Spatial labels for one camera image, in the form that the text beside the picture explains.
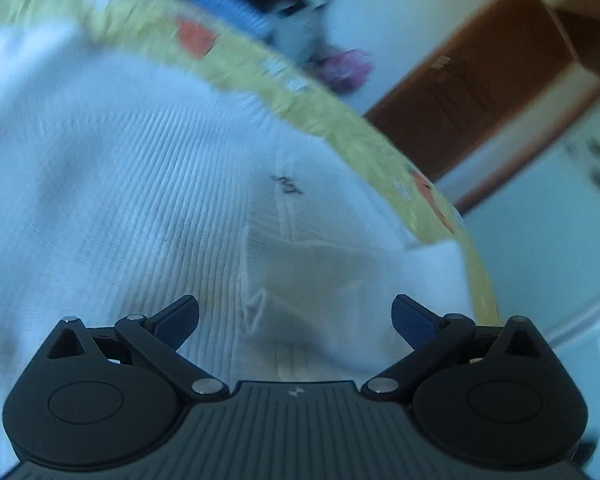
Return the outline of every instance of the wooden door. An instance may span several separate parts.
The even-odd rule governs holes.
[[[429,178],[541,92],[572,48],[542,0],[497,0],[367,114]]]

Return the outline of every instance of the ribbed black plate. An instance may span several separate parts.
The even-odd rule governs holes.
[[[228,400],[195,406],[166,444],[136,462],[82,473],[24,463],[5,480],[585,478],[568,463],[498,472],[459,462],[424,439],[401,406],[339,382],[243,383]]]

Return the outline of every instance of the red fabric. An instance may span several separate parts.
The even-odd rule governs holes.
[[[192,22],[186,18],[179,18],[178,39],[181,46],[193,54],[193,57],[200,59],[206,56],[211,48],[216,44],[218,35],[212,33],[208,28],[199,23]]]

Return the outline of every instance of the yellow fabric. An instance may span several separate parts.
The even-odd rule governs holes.
[[[195,59],[180,45],[179,16],[218,33],[205,57]],[[323,137],[388,200],[419,240],[456,238],[464,251],[478,322],[500,324],[490,281],[454,209],[432,189],[438,208],[454,228],[452,235],[418,191],[410,161],[347,105],[284,59],[184,0],[0,0],[0,25],[26,27],[61,19],[77,20],[99,44],[180,67],[219,89],[257,92],[279,117]],[[273,71],[267,69],[270,62],[277,64]],[[288,83],[297,81],[303,81],[304,88],[289,89]]]

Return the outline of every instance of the orange patch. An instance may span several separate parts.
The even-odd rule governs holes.
[[[216,44],[218,35],[199,23],[186,18],[179,18],[178,38],[185,50],[188,50],[196,59],[206,56]]]
[[[423,174],[421,174],[417,171],[411,170],[409,173],[411,174],[413,181],[416,183],[416,187],[418,188],[418,191],[423,196],[424,200],[426,200],[427,203],[429,203],[429,206],[431,207],[431,209],[433,209],[433,212],[436,214],[438,219],[442,222],[442,225],[444,227],[446,227],[450,233],[453,233],[454,232],[453,227],[446,220],[442,211],[440,211],[438,204],[436,204],[436,199],[433,197],[433,193],[431,192],[431,183],[426,179],[426,177]]]

